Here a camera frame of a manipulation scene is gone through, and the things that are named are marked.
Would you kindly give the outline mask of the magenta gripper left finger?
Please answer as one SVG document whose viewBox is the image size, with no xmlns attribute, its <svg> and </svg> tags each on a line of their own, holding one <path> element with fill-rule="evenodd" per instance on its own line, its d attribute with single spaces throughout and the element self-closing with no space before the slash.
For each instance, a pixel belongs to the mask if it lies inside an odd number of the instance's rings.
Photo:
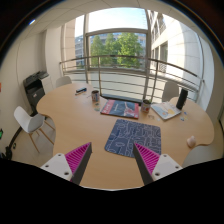
<svg viewBox="0 0 224 224">
<path fill-rule="evenodd" d="M 41 168 L 79 185 L 92 153 L 92 144 L 86 143 L 67 154 L 57 153 Z"/>
</svg>

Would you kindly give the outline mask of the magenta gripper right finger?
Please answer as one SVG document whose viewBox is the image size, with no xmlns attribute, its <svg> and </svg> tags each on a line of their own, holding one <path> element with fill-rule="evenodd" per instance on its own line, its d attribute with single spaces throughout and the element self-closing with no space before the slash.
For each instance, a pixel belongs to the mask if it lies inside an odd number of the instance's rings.
<svg viewBox="0 0 224 224">
<path fill-rule="evenodd" d="M 133 154 L 145 185 L 182 169 L 168 154 L 159 155 L 137 143 L 133 145 Z"/>
</svg>

